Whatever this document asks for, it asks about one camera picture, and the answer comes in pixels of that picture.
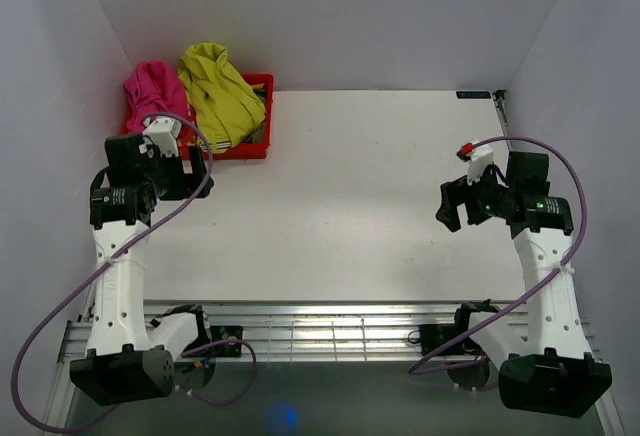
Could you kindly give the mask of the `yellow-green trousers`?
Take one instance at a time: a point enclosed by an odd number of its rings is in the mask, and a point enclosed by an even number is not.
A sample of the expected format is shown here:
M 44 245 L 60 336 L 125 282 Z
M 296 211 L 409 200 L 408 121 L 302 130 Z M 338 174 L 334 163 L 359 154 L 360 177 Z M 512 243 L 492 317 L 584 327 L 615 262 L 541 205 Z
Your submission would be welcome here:
M 265 122 L 264 102 L 230 63 L 224 46 L 190 46 L 178 61 L 177 74 L 215 154 L 242 143 Z

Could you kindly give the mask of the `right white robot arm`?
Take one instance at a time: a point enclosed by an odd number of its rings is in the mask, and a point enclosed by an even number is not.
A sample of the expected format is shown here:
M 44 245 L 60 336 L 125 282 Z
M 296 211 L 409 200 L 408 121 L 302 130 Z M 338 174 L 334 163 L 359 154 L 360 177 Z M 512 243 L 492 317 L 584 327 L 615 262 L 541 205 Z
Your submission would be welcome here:
M 456 311 L 444 341 L 489 358 L 505 407 L 579 418 L 610 388 L 612 374 L 595 360 L 581 326 L 566 259 L 576 242 L 572 213 L 567 200 L 549 193 L 549 158 L 510 152 L 507 170 L 500 172 L 488 147 L 467 144 L 458 156 L 467 173 L 442 184 L 436 218 L 458 231 L 463 207 L 470 225 L 491 218 L 506 223 L 521 264 L 528 326 L 520 337 L 490 301 L 468 302 Z

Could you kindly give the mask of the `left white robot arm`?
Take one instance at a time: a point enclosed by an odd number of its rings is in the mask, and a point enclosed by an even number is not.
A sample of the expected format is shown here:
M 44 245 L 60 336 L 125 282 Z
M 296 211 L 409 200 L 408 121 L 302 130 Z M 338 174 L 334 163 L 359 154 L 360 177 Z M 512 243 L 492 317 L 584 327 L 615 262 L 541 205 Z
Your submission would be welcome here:
M 204 198 L 213 181 L 203 154 L 190 153 L 185 172 L 176 137 L 131 133 L 105 142 L 108 165 L 90 186 L 90 224 L 97 262 L 94 313 L 85 356 L 72 361 L 70 379 L 100 406 L 168 396 L 175 364 L 186 351 L 205 353 L 212 332 L 199 306 L 169 310 L 146 328 L 145 257 L 158 201 Z

